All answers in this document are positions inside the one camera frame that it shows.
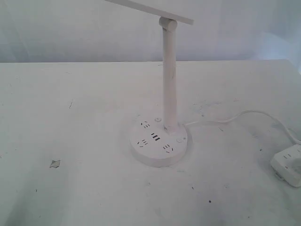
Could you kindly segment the white desk lamp with sockets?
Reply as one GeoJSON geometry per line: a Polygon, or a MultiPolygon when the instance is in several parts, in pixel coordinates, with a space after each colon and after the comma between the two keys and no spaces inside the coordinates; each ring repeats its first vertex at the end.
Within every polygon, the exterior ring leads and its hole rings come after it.
{"type": "Polygon", "coordinates": [[[178,22],[192,25],[193,19],[172,9],[144,0],[115,0],[115,4],[159,16],[163,32],[163,115],[140,115],[130,130],[133,156],[141,163],[161,168],[177,163],[187,149],[187,131],[177,120],[176,28],[178,22]]]}

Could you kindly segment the white power strip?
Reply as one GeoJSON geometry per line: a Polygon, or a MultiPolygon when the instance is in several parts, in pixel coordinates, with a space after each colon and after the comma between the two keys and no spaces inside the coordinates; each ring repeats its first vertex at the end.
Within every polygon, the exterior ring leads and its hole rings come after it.
{"type": "Polygon", "coordinates": [[[301,145],[276,153],[270,161],[276,174],[293,187],[301,186],[301,145]]]}

